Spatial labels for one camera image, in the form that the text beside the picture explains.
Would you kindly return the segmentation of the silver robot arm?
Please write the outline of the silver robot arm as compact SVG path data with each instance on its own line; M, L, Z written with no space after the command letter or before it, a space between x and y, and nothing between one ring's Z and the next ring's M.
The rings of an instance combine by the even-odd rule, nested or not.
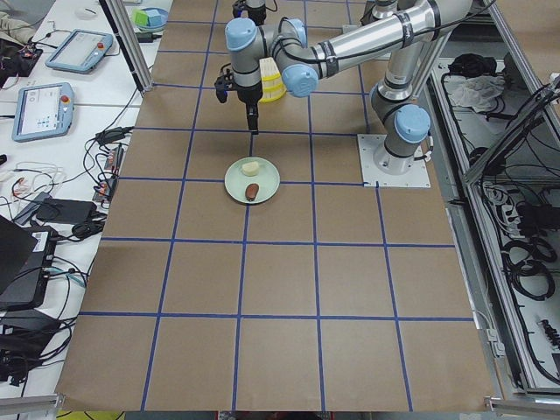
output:
M394 130L396 111L409 105L412 81L422 46L442 38L466 19L468 1L399 1L390 15L362 27L307 44L303 23L282 18L277 24L256 25L247 17L230 20L225 29L230 65L214 83L220 102L235 91L246 107L248 129L258 131L258 102L263 96L259 62L272 58L283 84L294 97L306 97L319 80L385 53L390 59L384 78L372 91L374 112L388 133Z

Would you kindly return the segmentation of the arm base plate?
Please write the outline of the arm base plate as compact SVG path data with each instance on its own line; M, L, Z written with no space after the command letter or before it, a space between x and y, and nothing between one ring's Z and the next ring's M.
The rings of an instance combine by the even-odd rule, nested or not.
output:
M385 135L359 134L362 184L366 187L428 189L431 182L422 147L412 157L400 158L385 149Z

